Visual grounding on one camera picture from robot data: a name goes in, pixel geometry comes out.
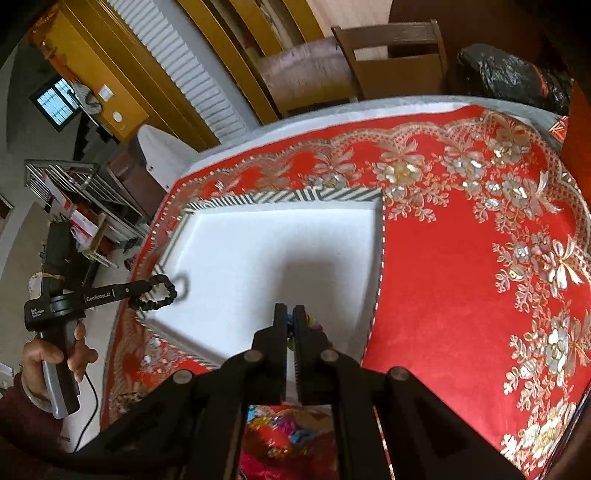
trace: colorful cloth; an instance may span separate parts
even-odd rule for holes
[[[363,365],[409,368],[535,478],[591,380],[589,208],[555,153],[532,128],[477,106],[277,141],[179,180],[134,279],[151,274],[188,202],[305,187],[384,195],[384,270]],[[120,415],[121,394],[177,368],[205,370],[128,309],[108,360],[103,427]]]

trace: wooden chair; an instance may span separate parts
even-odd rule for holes
[[[357,96],[355,78],[333,37],[264,57],[257,67],[283,118]]]
[[[359,88],[359,99],[446,93],[447,57],[437,21],[332,29]],[[383,60],[358,60],[355,50],[388,46]]]

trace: sleeve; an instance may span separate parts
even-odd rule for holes
[[[22,389],[21,374],[14,378],[14,386],[6,396],[0,398],[0,431],[22,438],[34,439],[48,448],[59,448],[61,420],[37,408]],[[7,440],[0,437],[0,458],[2,471],[9,473],[7,478],[37,480],[43,478],[49,467],[17,450]]]

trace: human hand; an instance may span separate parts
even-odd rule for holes
[[[73,352],[68,357],[68,368],[74,372],[77,382],[82,382],[86,366],[95,363],[99,357],[96,350],[86,346],[85,335],[86,328],[82,322],[79,322],[74,331],[76,343]],[[45,340],[37,338],[25,344],[22,351],[22,374],[29,390],[37,398],[48,400],[41,361],[59,364],[63,359],[61,350]]]

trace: window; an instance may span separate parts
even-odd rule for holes
[[[80,109],[69,92],[74,91],[64,79],[52,80],[31,98],[58,131],[61,131]]]

